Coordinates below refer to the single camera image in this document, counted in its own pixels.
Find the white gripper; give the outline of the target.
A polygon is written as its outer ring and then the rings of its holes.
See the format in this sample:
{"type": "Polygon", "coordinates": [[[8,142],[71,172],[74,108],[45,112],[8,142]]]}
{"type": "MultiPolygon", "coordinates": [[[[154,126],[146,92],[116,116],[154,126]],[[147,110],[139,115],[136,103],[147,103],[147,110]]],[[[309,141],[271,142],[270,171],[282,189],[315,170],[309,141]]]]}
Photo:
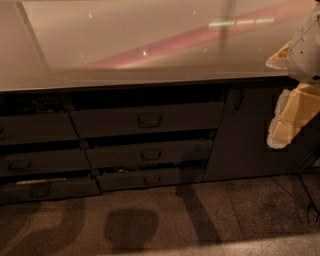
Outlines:
{"type": "Polygon", "coordinates": [[[300,83],[280,94],[270,123],[267,145],[283,149],[320,112],[320,10],[315,9],[306,23],[274,55],[266,66],[286,70],[300,83]]]}

